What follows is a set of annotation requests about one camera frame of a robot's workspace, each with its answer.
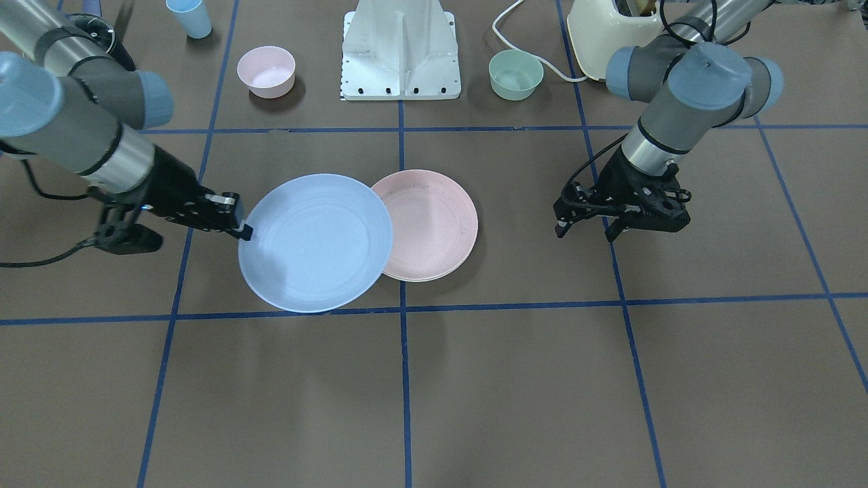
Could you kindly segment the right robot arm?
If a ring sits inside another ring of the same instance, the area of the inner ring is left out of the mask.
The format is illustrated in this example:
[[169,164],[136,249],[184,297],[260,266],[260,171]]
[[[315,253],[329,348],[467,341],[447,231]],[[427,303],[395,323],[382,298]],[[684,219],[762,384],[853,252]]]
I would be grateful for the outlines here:
[[108,206],[249,240],[241,197],[199,185],[191,167],[142,135],[174,114],[160,75],[129,70],[40,1],[3,1],[2,145],[67,169]]

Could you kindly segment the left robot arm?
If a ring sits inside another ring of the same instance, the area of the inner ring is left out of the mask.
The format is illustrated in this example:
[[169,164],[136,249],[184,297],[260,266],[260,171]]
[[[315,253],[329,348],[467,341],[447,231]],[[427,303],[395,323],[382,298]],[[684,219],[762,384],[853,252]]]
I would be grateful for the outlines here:
[[608,61],[610,93],[644,102],[625,135],[599,154],[608,161],[592,186],[568,178],[553,204],[555,234],[581,220],[608,218],[605,236],[626,230],[679,232],[690,222],[691,192],[677,180],[679,163],[710,129],[753,117],[775,105],[784,88],[781,68],[744,58],[731,45],[751,28],[769,1],[707,1],[643,47],[621,47]]

